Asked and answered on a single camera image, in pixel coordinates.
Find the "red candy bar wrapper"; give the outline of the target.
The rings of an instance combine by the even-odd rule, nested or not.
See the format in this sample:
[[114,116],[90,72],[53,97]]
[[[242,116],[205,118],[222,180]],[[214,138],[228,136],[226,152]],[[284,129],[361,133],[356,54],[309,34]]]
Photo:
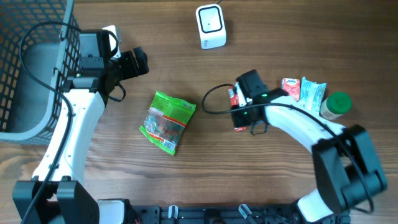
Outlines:
[[[231,110],[240,108],[238,94],[235,93],[234,88],[230,86],[228,89],[228,93]],[[241,117],[238,112],[232,112],[231,117],[233,120],[235,131],[244,131],[247,128],[246,121],[244,120],[244,118]]]

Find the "green snack packet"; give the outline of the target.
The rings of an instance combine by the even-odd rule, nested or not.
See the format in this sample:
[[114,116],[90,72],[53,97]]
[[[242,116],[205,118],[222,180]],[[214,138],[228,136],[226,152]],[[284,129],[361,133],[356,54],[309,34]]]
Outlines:
[[195,104],[156,91],[144,124],[139,130],[152,144],[174,155],[195,109]]

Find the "teal wipes packet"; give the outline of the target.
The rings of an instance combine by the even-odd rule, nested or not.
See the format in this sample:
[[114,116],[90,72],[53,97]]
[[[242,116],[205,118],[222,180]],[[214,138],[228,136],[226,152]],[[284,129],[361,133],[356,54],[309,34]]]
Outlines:
[[326,86],[326,83],[312,82],[303,77],[301,80],[299,105],[311,113],[319,115]]

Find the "green lid jar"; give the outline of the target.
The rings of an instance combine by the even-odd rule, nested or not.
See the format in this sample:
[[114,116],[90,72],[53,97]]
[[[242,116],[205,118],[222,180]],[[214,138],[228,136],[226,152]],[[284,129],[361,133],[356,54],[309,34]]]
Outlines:
[[346,114],[352,106],[351,97],[344,92],[335,92],[326,98],[320,107],[320,116],[333,120]]

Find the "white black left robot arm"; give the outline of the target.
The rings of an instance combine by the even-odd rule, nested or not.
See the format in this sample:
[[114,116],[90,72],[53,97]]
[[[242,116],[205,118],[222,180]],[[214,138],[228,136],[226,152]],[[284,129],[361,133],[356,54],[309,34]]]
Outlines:
[[95,200],[83,186],[86,157],[110,93],[122,80],[147,74],[137,47],[114,60],[82,57],[62,86],[62,111],[31,180],[16,182],[12,199],[23,223],[139,223],[128,199]]

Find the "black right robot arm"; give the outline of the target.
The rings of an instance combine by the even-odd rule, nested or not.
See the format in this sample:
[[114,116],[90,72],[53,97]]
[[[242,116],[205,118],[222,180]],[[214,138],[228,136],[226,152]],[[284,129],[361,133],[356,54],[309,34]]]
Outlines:
[[312,155],[317,187],[298,199],[297,222],[316,223],[348,217],[350,210],[387,189],[387,179],[369,133],[360,125],[346,128],[301,109],[280,88],[249,98],[229,87],[231,115],[237,129],[265,123],[285,131]]

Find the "white barcode scanner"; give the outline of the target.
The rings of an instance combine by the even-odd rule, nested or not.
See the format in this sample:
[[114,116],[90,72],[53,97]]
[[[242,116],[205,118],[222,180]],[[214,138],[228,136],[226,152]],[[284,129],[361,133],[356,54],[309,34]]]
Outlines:
[[219,4],[200,6],[195,12],[200,45],[203,50],[222,47],[226,43],[226,27]]

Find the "grey plastic mesh basket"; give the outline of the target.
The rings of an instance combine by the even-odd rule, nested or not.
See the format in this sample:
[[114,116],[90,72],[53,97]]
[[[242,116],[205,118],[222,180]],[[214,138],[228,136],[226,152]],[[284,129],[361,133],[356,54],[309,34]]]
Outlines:
[[73,0],[1,1],[1,140],[48,145],[62,101],[58,90],[80,56]]

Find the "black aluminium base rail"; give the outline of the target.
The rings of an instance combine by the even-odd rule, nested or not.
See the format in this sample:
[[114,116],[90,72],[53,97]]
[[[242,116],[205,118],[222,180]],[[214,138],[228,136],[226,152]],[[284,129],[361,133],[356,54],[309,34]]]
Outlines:
[[304,224],[307,221],[299,214],[294,204],[268,204],[233,207],[129,207],[127,223],[131,224]]

